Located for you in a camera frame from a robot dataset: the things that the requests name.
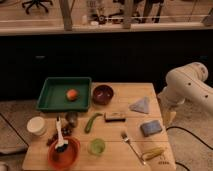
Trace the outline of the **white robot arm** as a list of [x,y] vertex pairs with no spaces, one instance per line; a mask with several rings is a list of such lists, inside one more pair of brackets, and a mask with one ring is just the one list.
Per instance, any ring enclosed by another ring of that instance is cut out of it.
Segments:
[[166,74],[166,86],[157,95],[165,127],[174,120],[175,108],[186,99],[213,114],[213,88],[205,84],[207,78],[208,69],[200,62],[174,68]]

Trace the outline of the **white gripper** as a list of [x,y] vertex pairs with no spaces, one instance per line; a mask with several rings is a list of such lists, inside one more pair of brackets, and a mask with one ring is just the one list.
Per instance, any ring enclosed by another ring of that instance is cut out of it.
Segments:
[[173,103],[167,102],[165,100],[160,100],[160,109],[163,124],[165,127],[168,127],[173,122],[176,116],[175,108],[176,106]]

